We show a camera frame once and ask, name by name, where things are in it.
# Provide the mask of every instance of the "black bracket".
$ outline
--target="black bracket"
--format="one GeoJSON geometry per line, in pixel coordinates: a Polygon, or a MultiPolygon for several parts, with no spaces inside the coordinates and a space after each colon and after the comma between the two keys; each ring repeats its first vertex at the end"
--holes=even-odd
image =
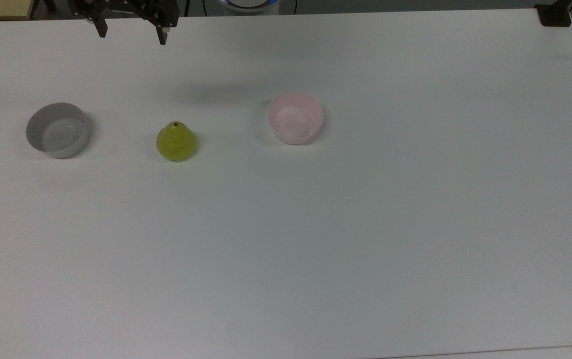
{"type": "Polygon", "coordinates": [[[539,11],[541,25],[548,27],[569,27],[572,19],[569,16],[569,6],[572,0],[558,0],[552,5],[539,4],[534,6],[539,11]]]}

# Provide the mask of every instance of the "white table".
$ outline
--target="white table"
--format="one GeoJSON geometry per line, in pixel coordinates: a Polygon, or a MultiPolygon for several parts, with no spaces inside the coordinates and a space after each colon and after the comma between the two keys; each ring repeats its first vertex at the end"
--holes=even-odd
{"type": "Polygon", "coordinates": [[[434,355],[430,356],[429,359],[572,359],[572,347],[434,355]]]}
{"type": "Polygon", "coordinates": [[[0,23],[0,358],[572,345],[572,27],[534,9],[0,23]],[[288,146],[271,98],[326,122],[288,146]],[[52,102],[94,122],[50,159],[52,102]],[[190,161],[156,152],[181,120],[190,161]]]}

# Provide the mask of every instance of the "robotic arm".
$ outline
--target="robotic arm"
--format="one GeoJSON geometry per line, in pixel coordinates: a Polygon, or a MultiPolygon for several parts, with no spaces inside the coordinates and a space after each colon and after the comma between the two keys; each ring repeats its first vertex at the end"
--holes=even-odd
{"type": "MultiPolygon", "coordinates": [[[[92,22],[100,37],[106,37],[108,25],[102,16],[106,9],[137,14],[152,23],[160,44],[165,45],[168,30],[177,26],[177,0],[68,0],[71,13],[92,22]]],[[[218,0],[225,14],[279,14],[280,0],[218,0]]]]}
{"type": "Polygon", "coordinates": [[[108,25],[102,16],[105,9],[135,13],[155,25],[160,44],[165,45],[168,30],[177,26],[179,7],[176,0],[68,0],[71,13],[92,22],[100,37],[106,36],[108,25]]]}

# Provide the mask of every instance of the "green pear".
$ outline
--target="green pear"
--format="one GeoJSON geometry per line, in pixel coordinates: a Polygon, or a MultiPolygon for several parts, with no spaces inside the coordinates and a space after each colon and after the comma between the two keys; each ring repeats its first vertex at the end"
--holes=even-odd
{"type": "Polygon", "coordinates": [[[158,133],[158,151],[170,161],[183,161],[197,148],[197,138],[179,121],[169,123],[158,133]]]}

